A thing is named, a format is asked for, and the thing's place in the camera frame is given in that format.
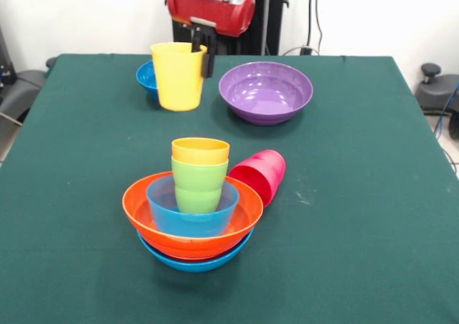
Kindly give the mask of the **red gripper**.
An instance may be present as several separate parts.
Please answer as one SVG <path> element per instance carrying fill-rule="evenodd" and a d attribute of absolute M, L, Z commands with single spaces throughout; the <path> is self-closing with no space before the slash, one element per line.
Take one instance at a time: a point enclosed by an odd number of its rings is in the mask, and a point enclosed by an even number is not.
<path fill-rule="evenodd" d="M 255 0 L 166 0 L 166 5 L 175 22 L 215 29 L 204 33 L 203 42 L 200 27 L 191 31 L 191 51 L 200 52 L 201 43 L 207 48 L 202 65 L 205 79 L 213 75 L 216 33 L 239 37 L 248 29 L 255 12 Z"/>

